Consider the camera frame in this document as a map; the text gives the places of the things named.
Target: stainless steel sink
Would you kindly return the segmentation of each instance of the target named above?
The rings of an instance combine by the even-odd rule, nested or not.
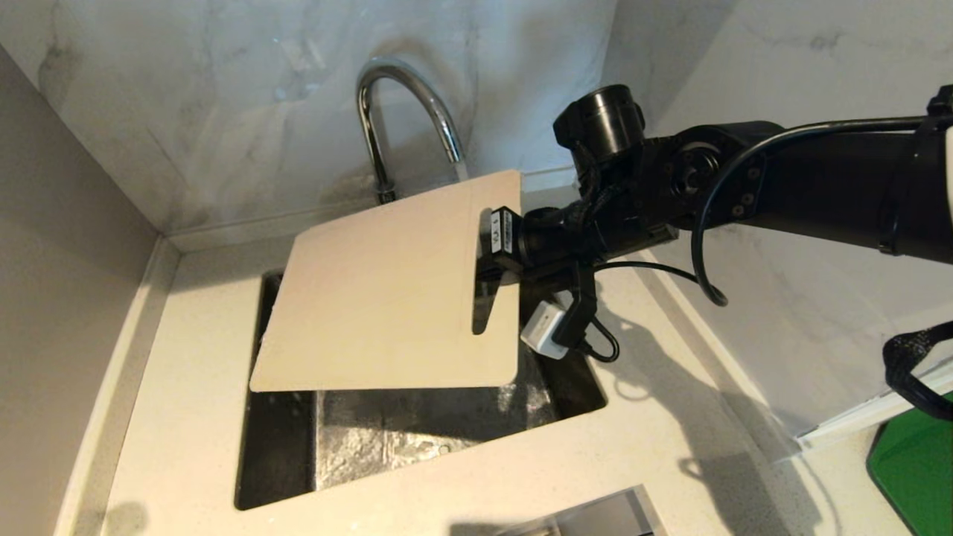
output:
[[[280,275],[265,277],[259,339],[280,282]],[[475,332],[476,316],[490,313],[494,292],[477,287]],[[537,302],[520,297],[522,319]],[[553,361],[522,344],[517,377],[502,387],[250,392],[235,506],[248,509],[345,484],[604,405],[582,356]]]

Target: white countertop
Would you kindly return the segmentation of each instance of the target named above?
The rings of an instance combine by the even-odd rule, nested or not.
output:
[[[769,464],[631,270],[598,275],[622,345],[594,363],[606,407],[272,505],[238,511],[235,475],[261,276],[291,240],[179,263],[104,534],[467,536],[644,484],[670,534],[903,534],[867,478],[873,437]]]

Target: faucet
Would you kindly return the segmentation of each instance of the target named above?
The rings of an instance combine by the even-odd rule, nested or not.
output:
[[[391,57],[374,57],[364,66],[357,77],[357,111],[360,113],[360,124],[364,131],[364,141],[367,142],[367,152],[374,165],[374,175],[377,177],[377,202],[390,203],[397,199],[394,182],[387,176],[384,161],[380,155],[380,144],[374,132],[374,122],[371,120],[371,107],[374,104],[371,98],[371,87],[379,78],[391,78],[404,86],[420,101],[431,120],[434,121],[436,132],[443,142],[443,151],[447,154],[450,163],[456,164],[463,160],[463,151],[456,136],[454,120],[447,112],[440,97],[436,96],[433,88],[423,80],[420,73],[410,65]]]

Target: beige cutting board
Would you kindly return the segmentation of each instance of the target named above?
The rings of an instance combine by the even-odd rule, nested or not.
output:
[[[517,372],[518,285],[472,332],[480,213],[519,212],[520,174],[445,186],[294,241],[253,391],[476,387]]]

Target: wall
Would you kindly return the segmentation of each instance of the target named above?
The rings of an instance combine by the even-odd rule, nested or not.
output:
[[[615,0],[0,0],[0,44],[170,233],[373,205],[355,82],[397,55],[453,115],[471,176],[571,163],[551,125],[595,88]],[[429,118],[379,84],[405,193],[453,176]]]
[[[953,82],[950,20],[926,0],[622,2],[602,81],[631,86],[655,135],[919,114]],[[705,244],[727,309],[679,285],[792,434],[886,389],[886,339],[953,318],[947,266],[741,226]],[[691,265],[687,233],[653,253]]]
[[[50,534],[156,232],[0,49],[0,519]]]

